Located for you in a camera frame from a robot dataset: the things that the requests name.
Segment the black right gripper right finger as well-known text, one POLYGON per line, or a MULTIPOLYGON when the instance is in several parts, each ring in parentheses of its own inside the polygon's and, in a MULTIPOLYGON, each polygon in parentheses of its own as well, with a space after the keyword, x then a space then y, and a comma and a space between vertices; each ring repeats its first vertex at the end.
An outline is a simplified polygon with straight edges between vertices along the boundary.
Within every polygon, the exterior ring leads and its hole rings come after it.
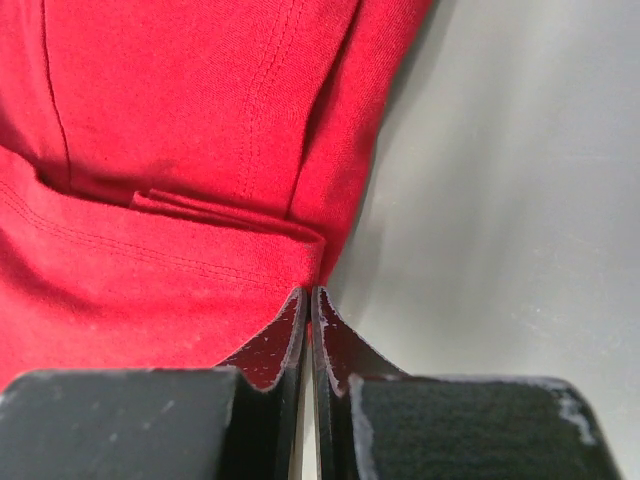
POLYGON ((323 479, 617 479, 586 399, 530 376, 413 376, 310 301, 323 479))

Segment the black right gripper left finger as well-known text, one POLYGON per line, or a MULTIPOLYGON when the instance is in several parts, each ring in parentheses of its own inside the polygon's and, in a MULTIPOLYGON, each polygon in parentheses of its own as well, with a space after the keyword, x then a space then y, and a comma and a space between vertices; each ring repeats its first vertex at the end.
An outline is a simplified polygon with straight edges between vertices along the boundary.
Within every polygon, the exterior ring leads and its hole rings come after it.
POLYGON ((5 479, 285 479, 307 294, 204 369, 40 370, 1 395, 5 479))

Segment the dark red t-shirt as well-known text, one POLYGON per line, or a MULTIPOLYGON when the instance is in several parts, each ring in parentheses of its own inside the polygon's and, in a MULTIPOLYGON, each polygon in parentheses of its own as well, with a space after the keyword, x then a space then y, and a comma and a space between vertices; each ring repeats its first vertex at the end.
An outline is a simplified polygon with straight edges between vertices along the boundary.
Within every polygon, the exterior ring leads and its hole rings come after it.
POLYGON ((1 381, 211 367, 324 283, 427 1, 5 1, 1 381))

